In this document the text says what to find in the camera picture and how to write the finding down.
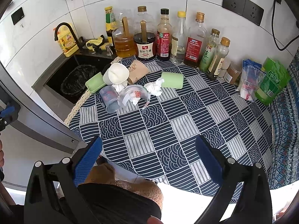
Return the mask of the black wall switch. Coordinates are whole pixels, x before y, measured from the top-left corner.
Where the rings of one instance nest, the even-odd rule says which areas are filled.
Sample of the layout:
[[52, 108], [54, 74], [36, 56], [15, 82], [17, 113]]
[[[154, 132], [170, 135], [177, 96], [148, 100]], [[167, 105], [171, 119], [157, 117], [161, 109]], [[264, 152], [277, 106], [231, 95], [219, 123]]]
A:
[[23, 12], [22, 7], [20, 7], [17, 11], [15, 11], [11, 15], [13, 25], [16, 25], [23, 17], [24, 17], [24, 12]]

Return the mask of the black faucet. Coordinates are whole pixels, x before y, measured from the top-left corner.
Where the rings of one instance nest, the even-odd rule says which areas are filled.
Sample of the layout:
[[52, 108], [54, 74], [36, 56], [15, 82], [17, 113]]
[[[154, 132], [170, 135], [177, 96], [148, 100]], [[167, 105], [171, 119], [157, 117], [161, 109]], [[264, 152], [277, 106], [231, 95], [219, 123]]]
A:
[[68, 26], [61, 25], [59, 28], [55, 27], [53, 31], [57, 33], [56, 42], [66, 57], [71, 56], [77, 50], [83, 49], [84, 39], [82, 37], [76, 38], [76, 36], [73, 36]]

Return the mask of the soy sauce jug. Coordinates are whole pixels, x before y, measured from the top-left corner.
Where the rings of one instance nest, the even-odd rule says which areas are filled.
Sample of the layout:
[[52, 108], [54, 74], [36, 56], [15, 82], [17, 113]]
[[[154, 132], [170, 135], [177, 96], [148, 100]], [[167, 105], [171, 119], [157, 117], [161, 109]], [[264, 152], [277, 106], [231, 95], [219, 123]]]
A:
[[156, 55], [156, 27], [152, 15], [147, 12], [146, 6], [137, 7], [133, 28], [136, 57], [141, 60], [152, 59]]

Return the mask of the large cooking oil jug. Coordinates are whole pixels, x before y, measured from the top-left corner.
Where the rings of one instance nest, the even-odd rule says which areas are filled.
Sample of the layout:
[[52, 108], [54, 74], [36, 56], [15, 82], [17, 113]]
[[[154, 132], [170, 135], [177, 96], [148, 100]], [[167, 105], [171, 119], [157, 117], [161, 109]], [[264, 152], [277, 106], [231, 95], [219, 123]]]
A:
[[120, 11], [117, 15], [117, 29], [112, 32], [112, 39], [118, 57], [128, 58], [136, 54], [133, 39], [134, 29], [131, 26], [130, 10]]

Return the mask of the black sink basin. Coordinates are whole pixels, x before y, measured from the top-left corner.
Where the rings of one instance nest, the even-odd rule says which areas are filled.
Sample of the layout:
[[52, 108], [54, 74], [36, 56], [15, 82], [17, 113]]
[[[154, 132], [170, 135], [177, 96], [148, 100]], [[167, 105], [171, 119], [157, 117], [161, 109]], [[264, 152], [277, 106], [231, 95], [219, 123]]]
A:
[[76, 52], [70, 57], [60, 55], [36, 80], [32, 88], [36, 93], [49, 89], [56, 96], [76, 103], [87, 89], [85, 83], [116, 58], [106, 52]]

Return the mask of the clear plastic cup with tissue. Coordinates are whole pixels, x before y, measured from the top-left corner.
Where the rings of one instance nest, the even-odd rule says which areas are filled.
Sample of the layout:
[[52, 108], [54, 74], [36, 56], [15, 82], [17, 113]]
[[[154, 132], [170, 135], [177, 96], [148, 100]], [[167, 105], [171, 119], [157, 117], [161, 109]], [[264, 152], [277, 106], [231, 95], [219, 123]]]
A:
[[136, 106], [140, 99], [145, 101], [145, 105], [142, 107], [142, 112], [144, 112], [150, 103], [150, 93], [145, 87], [133, 84], [120, 91], [118, 104], [120, 107], [125, 108], [127, 103], [130, 101], [134, 106]]

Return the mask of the brown paper cup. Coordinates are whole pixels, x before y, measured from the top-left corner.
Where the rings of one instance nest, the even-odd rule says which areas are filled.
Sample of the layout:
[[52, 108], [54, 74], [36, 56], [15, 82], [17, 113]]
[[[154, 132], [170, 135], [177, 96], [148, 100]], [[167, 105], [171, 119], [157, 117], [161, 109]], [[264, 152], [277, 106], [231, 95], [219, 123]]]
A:
[[149, 69], [140, 61], [134, 60], [128, 68], [129, 77], [127, 79], [129, 84], [136, 83], [139, 79], [149, 73]]

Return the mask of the clear yellow-cap bottle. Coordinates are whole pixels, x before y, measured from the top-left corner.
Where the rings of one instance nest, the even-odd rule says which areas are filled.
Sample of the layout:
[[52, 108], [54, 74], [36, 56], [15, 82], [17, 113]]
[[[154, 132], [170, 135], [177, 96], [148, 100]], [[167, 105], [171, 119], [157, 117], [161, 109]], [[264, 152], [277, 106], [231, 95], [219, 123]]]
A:
[[186, 41], [187, 41], [187, 27], [186, 27], [186, 12], [177, 12], [177, 24], [174, 27], [172, 33], [172, 47], [170, 60], [176, 64], [182, 64], [186, 53]]

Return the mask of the green paper cup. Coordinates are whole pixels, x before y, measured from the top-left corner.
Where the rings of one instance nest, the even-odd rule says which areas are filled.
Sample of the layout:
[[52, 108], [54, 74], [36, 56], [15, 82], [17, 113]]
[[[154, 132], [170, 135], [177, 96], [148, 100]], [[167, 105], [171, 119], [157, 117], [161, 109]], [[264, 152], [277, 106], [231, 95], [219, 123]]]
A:
[[181, 73], [162, 72], [161, 78], [164, 79], [163, 88], [183, 88], [184, 76]]
[[95, 93], [104, 86], [106, 86], [105, 82], [103, 81], [103, 75], [101, 72], [94, 75], [88, 81], [86, 81], [85, 86], [89, 90], [90, 93]]

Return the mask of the navy patterned tablecloth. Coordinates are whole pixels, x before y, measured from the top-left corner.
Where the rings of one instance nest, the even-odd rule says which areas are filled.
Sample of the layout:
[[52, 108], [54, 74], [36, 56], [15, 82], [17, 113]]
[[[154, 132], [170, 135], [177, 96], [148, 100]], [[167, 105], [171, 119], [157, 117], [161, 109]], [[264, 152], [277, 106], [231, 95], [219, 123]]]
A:
[[240, 97], [234, 85], [210, 80], [198, 69], [154, 59], [145, 63], [145, 85], [163, 72], [180, 73], [181, 89], [163, 88], [150, 102], [108, 113], [100, 93], [87, 93], [66, 124], [85, 142], [103, 141], [101, 154], [143, 178], [180, 190], [213, 196], [214, 183], [195, 148], [198, 135], [238, 163], [272, 165], [272, 119], [268, 107]]

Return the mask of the red-label vinegar bottle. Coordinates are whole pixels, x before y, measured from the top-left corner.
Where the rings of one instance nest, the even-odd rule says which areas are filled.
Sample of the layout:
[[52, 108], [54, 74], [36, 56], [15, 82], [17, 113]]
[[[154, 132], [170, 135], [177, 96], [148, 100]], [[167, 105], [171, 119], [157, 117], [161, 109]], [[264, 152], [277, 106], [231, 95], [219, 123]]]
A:
[[169, 9], [161, 8], [160, 23], [157, 25], [157, 58], [165, 61], [170, 58], [172, 26], [169, 23]]

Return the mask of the yellow dish soap bottle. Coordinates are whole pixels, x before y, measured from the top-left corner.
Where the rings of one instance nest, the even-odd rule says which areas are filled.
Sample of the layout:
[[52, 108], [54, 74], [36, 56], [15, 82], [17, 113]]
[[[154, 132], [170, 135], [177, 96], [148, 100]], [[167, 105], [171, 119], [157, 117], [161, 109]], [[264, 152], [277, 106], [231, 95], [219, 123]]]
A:
[[67, 26], [61, 26], [58, 29], [57, 36], [57, 43], [66, 57], [72, 56], [79, 49], [74, 36], [71, 34], [70, 29]]

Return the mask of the small gold-cap sauce bottle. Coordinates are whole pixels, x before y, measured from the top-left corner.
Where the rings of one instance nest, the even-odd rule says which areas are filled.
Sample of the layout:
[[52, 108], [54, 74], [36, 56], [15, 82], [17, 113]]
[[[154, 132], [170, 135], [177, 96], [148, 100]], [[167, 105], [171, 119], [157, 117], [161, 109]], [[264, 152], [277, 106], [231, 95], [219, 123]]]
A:
[[227, 37], [222, 37], [221, 42], [216, 46], [213, 60], [208, 68], [207, 76], [209, 79], [216, 80], [219, 76], [224, 59], [229, 53], [230, 42]]

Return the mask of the green sugar bag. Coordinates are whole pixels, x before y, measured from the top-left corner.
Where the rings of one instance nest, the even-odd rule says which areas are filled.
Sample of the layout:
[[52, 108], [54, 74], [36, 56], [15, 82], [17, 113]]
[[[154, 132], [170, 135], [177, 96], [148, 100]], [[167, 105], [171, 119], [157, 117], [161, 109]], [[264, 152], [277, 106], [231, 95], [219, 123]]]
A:
[[265, 77], [259, 88], [255, 92], [255, 96], [266, 106], [268, 106], [274, 98], [288, 84], [291, 77], [286, 68], [279, 62], [267, 57], [262, 66]]

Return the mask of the spice jar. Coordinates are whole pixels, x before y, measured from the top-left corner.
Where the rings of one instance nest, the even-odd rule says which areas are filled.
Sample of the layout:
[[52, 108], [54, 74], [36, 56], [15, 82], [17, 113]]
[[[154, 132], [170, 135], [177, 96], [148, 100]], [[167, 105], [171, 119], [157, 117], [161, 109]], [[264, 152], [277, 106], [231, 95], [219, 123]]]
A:
[[242, 71], [242, 65], [239, 63], [231, 62], [226, 74], [224, 75], [224, 80], [228, 84], [234, 84]]

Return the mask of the green-label bottle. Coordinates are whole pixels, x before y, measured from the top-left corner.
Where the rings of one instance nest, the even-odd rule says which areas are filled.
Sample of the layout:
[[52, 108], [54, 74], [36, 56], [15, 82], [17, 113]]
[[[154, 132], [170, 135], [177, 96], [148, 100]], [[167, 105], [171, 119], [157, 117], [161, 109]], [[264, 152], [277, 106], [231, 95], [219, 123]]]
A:
[[207, 39], [206, 47], [199, 63], [199, 69], [202, 72], [208, 71], [208, 67], [213, 59], [216, 46], [219, 44], [219, 35], [220, 31], [218, 29], [213, 28], [211, 30], [211, 34]]

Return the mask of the white paper cup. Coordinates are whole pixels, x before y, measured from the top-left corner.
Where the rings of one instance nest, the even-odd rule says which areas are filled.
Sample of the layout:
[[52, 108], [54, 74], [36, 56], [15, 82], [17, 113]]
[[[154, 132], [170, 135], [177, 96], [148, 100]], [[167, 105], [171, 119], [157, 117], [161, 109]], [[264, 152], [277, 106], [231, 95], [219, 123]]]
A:
[[106, 85], [120, 84], [129, 77], [129, 70], [121, 63], [112, 64], [103, 76]]

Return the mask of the yellow-label dark bottle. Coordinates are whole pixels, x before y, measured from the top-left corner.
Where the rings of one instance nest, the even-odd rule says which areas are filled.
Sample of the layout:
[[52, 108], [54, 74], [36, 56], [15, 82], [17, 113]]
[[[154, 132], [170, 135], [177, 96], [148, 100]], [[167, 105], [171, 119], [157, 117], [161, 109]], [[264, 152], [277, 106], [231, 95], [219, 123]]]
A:
[[113, 7], [109, 6], [106, 7], [104, 10], [105, 10], [105, 27], [107, 32], [107, 39], [108, 42], [110, 43], [110, 46], [114, 48], [115, 45], [113, 42], [112, 33], [117, 29], [117, 23], [113, 13]]

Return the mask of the blue patterned curtain cloth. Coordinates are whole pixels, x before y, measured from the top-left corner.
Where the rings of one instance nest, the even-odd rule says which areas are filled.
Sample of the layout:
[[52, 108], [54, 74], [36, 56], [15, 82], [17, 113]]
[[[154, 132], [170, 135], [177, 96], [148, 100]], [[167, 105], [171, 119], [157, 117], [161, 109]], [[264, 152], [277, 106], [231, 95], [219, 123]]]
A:
[[273, 121], [271, 190], [298, 181], [298, 53], [287, 70], [291, 79], [270, 104]]

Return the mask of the black wall socket pair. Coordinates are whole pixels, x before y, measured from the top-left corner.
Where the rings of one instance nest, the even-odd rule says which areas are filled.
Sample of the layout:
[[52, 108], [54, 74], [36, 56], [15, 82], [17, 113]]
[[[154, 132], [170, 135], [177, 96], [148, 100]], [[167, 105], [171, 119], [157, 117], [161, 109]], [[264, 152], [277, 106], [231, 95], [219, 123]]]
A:
[[250, 0], [223, 0], [222, 7], [260, 26], [264, 9]]

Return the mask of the black trash bag bin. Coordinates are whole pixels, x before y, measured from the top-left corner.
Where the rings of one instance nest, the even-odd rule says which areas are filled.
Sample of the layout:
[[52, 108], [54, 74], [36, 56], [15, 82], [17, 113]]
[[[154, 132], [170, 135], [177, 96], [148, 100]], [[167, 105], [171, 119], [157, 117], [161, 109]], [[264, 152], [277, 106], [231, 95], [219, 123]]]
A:
[[96, 74], [97, 68], [95, 66], [77, 66], [62, 82], [61, 91], [65, 95], [78, 96], [85, 90], [86, 81], [88, 81]]

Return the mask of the red-label gold-cap bottle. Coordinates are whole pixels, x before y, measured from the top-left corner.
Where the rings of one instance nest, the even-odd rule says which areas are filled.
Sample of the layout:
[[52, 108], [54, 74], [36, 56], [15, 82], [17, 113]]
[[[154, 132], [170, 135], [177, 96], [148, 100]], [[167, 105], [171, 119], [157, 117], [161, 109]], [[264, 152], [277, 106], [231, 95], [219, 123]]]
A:
[[184, 63], [191, 67], [198, 67], [203, 54], [203, 45], [207, 36], [207, 30], [204, 26], [205, 14], [197, 12], [196, 25], [189, 28], [187, 36], [187, 47], [184, 57]]

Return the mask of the yellow grey cleaning cloth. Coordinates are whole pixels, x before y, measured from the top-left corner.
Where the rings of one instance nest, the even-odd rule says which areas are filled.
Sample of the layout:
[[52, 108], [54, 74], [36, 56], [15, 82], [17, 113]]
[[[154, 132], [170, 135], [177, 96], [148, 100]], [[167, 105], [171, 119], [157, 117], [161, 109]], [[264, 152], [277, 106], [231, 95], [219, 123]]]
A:
[[108, 42], [107, 39], [103, 35], [101, 35], [97, 39], [91, 39], [86, 42], [85, 46], [88, 50], [91, 51], [91, 54], [96, 54], [96, 53], [102, 53], [103, 51], [106, 51], [106, 46], [109, 45], [110, 43]]

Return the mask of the white tissue small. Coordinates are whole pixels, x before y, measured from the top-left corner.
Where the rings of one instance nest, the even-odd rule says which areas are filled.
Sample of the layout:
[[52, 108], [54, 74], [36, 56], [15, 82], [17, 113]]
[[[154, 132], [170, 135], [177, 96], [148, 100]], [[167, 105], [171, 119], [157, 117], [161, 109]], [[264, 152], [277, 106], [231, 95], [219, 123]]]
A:
[[122, 90], [124, 90], [128, 85], [127, 81], [122, 83], [113, 84], [112, 86], [115, 88], [115, 91], [119, 94]]

